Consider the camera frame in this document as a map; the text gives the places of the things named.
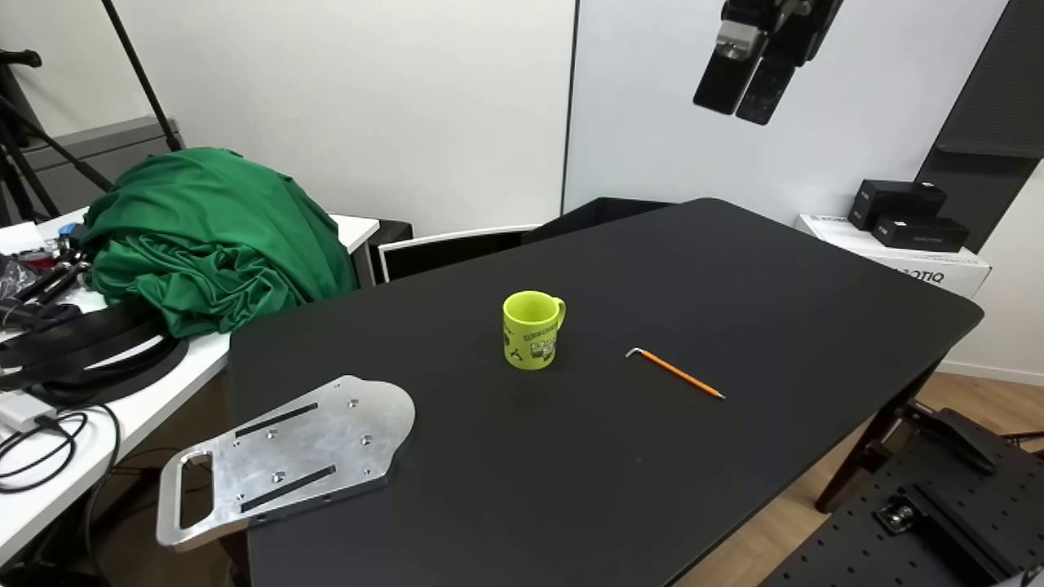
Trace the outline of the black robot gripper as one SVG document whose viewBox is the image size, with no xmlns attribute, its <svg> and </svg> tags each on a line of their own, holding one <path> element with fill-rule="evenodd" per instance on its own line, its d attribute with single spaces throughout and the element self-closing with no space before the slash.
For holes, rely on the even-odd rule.
<svg viewBox="0 0 1044 587">
<path fill-rule="evenodd" d="M 766 122 L 839 10 L 843 0 L 725 0 L 695 105 Z"/>
</svg>

